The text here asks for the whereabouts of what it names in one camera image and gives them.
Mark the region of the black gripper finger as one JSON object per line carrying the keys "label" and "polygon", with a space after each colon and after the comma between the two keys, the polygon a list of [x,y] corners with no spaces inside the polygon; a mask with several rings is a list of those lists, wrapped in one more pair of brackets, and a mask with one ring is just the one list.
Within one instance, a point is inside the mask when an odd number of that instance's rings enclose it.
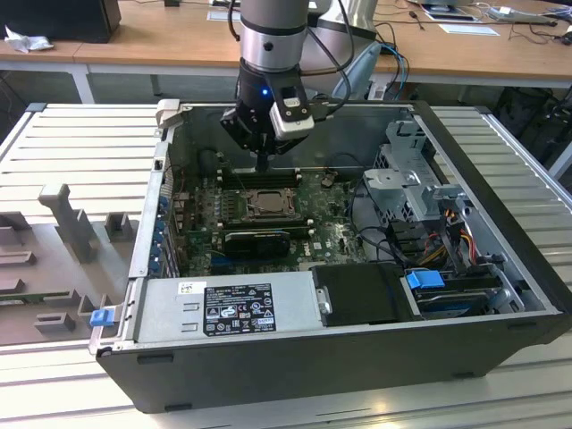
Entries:
{"label": "black gripper finger", "polygon": [[296,138],[280,139],[278,136],[273,135],[271,154],[272,155],[283,155],[283,154],[289,152],[290,150],[292,150],[294,147],[296,147],[298,144],[300,144],[306,138],[307,138],[306,136],[302,136],[302,137],[296,137]]}
{"label": "black gripper finger", "polygon": [[269,116],[252,108],[229,108],[223,112],[220,123],[241,149],[256,155],[256,171],[266,172],[273,153]]}

